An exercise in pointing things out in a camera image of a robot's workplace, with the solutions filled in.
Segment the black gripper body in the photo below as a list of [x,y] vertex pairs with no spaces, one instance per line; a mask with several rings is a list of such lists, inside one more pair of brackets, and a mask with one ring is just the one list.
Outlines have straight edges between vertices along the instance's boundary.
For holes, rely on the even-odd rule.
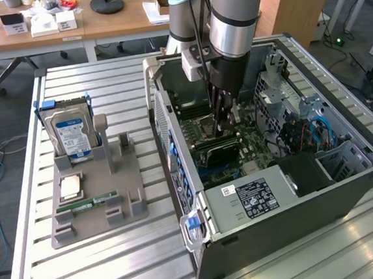
[[250,53],[239,58],[220,57],[210,63],[210,83],[237,98],[245,79]]

